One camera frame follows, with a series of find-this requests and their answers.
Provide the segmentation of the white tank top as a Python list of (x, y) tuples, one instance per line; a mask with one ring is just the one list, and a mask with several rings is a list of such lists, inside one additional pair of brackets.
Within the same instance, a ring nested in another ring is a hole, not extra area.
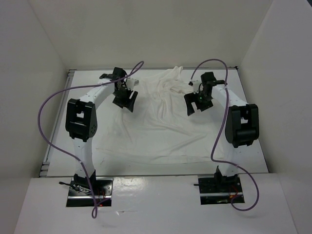
[(144, 164), (187, 164), (222, 159), (230, 145), (215, 141), (224, 108), (214, 102), (187, 114), (184, 96), (192, 91), (182, 67), (138, 76), (133, 112), (118, 110), (96, 146), (102, 154)]

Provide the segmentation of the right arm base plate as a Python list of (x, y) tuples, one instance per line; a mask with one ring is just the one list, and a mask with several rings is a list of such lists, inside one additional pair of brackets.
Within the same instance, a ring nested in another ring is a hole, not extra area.
[(199, 189), (201, 205), (245, 203), (240, 178), (233, 176), (230, 181), (219, 183), (212, 175), (199, 176), (194, 183)]

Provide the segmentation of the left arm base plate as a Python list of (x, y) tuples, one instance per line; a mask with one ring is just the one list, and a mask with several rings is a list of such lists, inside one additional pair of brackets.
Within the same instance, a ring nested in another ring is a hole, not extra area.
[[(71, 179), (69, 186), (66, 207), (93, 207), (94, 202), (90, 189), (81, 187)], [(112, 204), (113, 179), (97, 177), (95, 188), (93, 189), (95, 199), (100, 207), (110, 207)]]

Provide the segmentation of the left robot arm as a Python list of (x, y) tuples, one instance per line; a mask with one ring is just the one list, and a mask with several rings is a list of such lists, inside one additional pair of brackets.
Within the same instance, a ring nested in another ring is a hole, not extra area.
[(78, 158), (74, 184), (86, 195), (93, 194), (97, 189), (92, 160), (92, 140), (98, 129), (97, 108), (108, 96), (114, 95), (113, 104), (132, 112), (138, 95), (134, 87), (138, 84), (138, 80), (116, 67), (111, 74), (102, 74), (96, 87), (67, 103), (65, 130), (73, 140), (74, 155)]

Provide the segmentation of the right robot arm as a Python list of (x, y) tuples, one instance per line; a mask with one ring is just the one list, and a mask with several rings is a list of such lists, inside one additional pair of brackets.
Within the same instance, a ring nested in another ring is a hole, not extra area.
[(214, 188), (225, 191), (238, 178), (238, 165), (232, 160), (234, 152), (221, 159), (214, 159), (214, 153), (221, 137), (225, 135), (227, 142), (233, 149), (240, 146), (250, 146), (259, 137), (259, 115), (256, 104), (248, 104), (231, 91), (225, 80), (217, 80), (213, 72), (201, 75), (200, 80), (190, 81), (193, 91), (185, 94), (187, 115), (195, 113), (194, 103), (200, 111), (213, 107), (212, 100), (216, 100), (224, 108), (221, 128), (213, 144), (211, 159), (217, 164), (214, 174)]

